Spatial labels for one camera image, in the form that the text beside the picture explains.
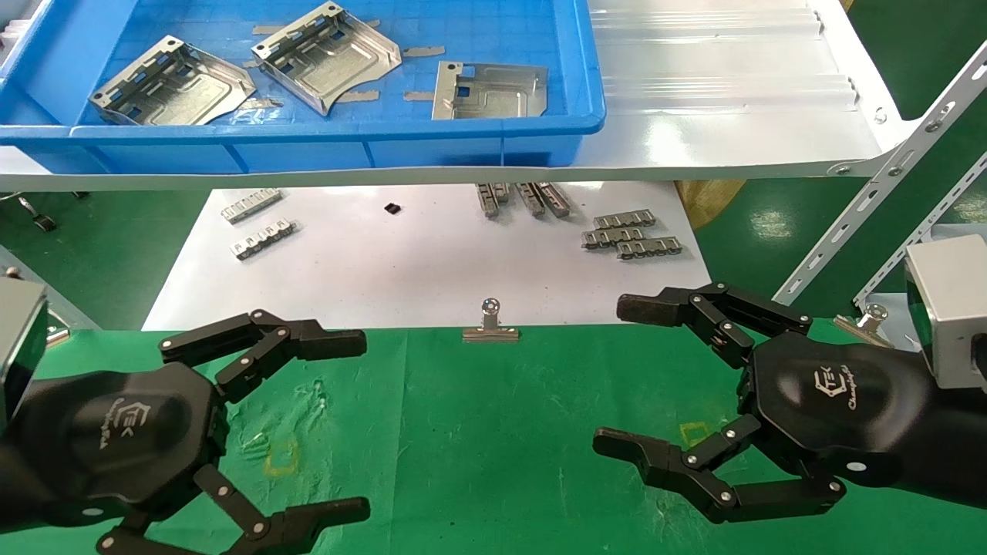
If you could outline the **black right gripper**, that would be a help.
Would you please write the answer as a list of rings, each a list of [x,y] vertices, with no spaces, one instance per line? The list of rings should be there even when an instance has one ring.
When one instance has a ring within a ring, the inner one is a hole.
[[[748,363],[740,406],[759,419],[741,415],[691,449],[606,426],[592,442],[711,523],[827,513],[846,494],[835,476],[984,508],[985,393],[942,389],[923,355],[811,340],[810,316],[726,282],[623,294],[616,315],[687,327],[730,368]],[[747,330],[769,340],[755,347]],[[796,478],[731,486],[716,477],[754,445]]]

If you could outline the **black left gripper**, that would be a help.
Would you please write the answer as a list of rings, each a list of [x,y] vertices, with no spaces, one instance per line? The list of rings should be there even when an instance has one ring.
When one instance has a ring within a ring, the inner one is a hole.
[[[215,466],[229,433],[224,400],[242,401],[293,359],[364,355],[364,331],[254,310],[165,338],[160,352],[168,365],[151,372],[29,384],[2,433],[3,533],[124,517],[96,544],[99,554],[195,554],[145,534],[200,491],[242,530],[225,554],[309,554],[325,528],[368,519],[365,496],[264,516]],[[233,354],[216,388],[193,369]]]

